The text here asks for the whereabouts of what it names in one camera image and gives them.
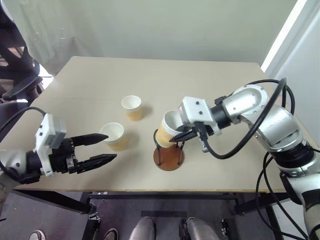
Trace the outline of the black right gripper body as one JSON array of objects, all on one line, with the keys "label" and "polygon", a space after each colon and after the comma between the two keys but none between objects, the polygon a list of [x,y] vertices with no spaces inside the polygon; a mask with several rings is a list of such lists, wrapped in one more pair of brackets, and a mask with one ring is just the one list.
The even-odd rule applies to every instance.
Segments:
[{"label": "black right gripper body", "polygon": [[196,121],[194,123],[196,131],[199,133],[199,138],[204,141],[207,140],[209,136],[213,135],[213,129],[211,126],[204,124],[203,122]]}]

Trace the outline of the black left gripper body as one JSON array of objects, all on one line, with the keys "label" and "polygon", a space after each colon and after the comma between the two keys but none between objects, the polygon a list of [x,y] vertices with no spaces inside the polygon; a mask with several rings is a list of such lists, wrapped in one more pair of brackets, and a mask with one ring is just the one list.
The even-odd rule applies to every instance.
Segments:
[{"label": "black left gripper body", "polygon": [[78,160],[75,155],[73,138],[64,138],[58,148],[52,149],[49,161],[53,172],[73,174],[77,171]]}]

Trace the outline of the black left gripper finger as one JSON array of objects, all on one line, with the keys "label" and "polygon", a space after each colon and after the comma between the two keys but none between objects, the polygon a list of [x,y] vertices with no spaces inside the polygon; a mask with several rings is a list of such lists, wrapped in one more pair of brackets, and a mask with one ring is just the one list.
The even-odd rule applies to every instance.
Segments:
[{"label": "black left gripper finger", "polygon": [[81,174],[88,172],[97,168],[102,167],[110,163],[113,159],[117,157],[116,153],[100,154],[93,157],[90,157],[88,160],[78,162],[76,164],[76,173]]},{"label": "black left gripper finger", "polygon": [[108,135],[102,133],[91,133],[86,135],[73,136],[71,137],[71,141],[73,142],[74,147],[78,147],[94,145],[108,138]]}]

